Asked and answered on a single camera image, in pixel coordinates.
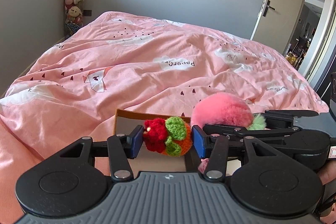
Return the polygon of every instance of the bed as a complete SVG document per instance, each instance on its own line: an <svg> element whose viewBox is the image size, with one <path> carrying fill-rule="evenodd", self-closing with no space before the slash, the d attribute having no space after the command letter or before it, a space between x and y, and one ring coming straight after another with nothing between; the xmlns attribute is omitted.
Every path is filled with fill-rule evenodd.
<svg viewBox="0 0 336 224"><path fill-rule="evenodd" d="M106 12L47 50L0 100L0 222L22 211L17 178L82 136L112 134L116 108L190 116L219 91L253 112L327 112L307 81L275 50L194 25ZM97 168L108 174L104 161Z"/></svg>

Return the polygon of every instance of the finger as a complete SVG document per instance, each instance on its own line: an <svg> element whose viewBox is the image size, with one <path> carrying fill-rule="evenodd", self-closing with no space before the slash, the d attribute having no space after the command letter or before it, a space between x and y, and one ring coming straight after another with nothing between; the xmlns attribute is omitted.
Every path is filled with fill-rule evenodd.
<svg viewBox="0 0 336 224"><path fill-rule="evenodd" d="M331 160L319 172L318 175L323 184L327 184L336 179L336 161Z"/></svg>

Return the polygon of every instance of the baseboard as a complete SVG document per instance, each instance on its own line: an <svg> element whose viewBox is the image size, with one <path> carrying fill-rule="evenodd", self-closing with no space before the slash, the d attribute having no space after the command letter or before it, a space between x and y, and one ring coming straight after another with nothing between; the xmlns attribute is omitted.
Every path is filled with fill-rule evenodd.
<svg viewBox="0 0 336 224"><path fill-rule="evenodd" d="M62 42L64 42L65 41L65 37L62 37L60 40L58 40L57 41L57 43L56 44L53 44L53 46L55 46L55 45L57 45L57 44L59 44L59 43L62 43ZM19 77L21 77L21 76L24 76L24 75L26 75L29 71L30 71L30 69L31 69L31 67L36 63L36 61L38 60L40 58L40 56L38 57L38 58L36 58L35 60L34 60L34 62L33 63L31 63L17 78L19 78ZM0 97L0 99L1 98L3 98L3 97L5 97L5 94L6 94L6 92L7 92L7 90L1 95L1 97Z"/></svg>

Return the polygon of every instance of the pink bedspread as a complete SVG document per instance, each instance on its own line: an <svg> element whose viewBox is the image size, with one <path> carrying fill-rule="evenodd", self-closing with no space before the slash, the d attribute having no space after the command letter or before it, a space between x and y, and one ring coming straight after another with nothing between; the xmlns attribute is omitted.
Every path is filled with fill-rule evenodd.
<svg viewBox="0 0 336 224"><path fill-rule="evenodd" d="M0 222L22 211L14 188L27 169L82 136L112 134L116 108L190 116L225 91L253 112L327 105L279 53L228 33L108 12L47 50L0 100ZM97 167L108 173L101 161Z"/></svg>

